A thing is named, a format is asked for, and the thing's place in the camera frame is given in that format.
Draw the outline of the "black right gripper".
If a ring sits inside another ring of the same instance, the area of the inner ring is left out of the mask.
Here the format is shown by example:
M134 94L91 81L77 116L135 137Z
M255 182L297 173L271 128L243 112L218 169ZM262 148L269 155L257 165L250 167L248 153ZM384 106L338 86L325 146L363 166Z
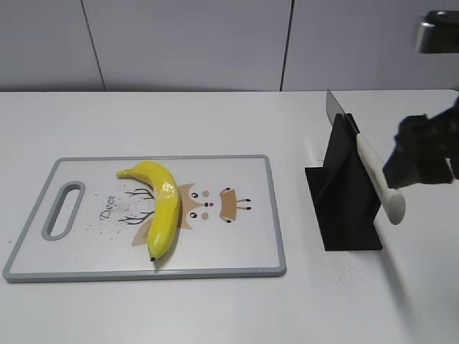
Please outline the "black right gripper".
M458 102L432 118L406 117L394 140L383 167L390 188L451 184L458 178Z

